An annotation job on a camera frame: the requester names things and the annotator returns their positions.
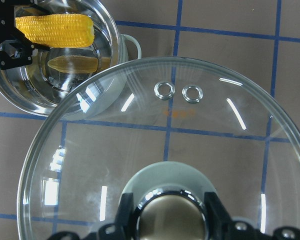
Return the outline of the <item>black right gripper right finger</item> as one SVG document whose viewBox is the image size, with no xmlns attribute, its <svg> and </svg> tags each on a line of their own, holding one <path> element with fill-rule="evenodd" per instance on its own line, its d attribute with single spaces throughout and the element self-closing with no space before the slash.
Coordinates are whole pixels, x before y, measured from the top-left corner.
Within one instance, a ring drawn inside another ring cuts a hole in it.
<svg viewBox="0 0 300 240">
<path fill-rule="evenodd" d="M 255 228 L 244 218 L 232 218 L 215 192 L 204 193 L 206 221 L 212 240 L 257 240 Z"/>
</svg>

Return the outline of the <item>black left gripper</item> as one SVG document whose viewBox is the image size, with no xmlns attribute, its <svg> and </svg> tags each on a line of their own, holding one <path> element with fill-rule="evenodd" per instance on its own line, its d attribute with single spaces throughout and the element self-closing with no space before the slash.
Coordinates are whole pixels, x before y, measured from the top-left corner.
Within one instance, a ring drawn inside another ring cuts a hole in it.
<svg viewBox="0 0 300 240">
<path fill-rule="evenodd" d="M 38 5 L 37 0 L 0 0 L 0 44 L 8 42 L 15 49 L 13 55 L 0 50 L 0 70 L 7 70 L 30 65 L 33 62 L 34 49 L 49 51 L 50 47 L 32 42 L 15 24 L 15 7 L 28 12 L 49 13 Z"/>
</svg>

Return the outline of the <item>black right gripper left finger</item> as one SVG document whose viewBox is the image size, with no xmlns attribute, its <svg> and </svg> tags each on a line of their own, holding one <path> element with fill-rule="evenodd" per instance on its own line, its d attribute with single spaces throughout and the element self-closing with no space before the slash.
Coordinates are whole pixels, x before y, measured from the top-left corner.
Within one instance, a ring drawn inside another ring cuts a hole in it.
<svg viewBox="0 0 300 240">
<path fill-rule="evenodd" d="M 113 223 L 99 229 L 100 240 L 131 240 L 133 238 L 134 194 L 123 193 Z"/>
</svg>

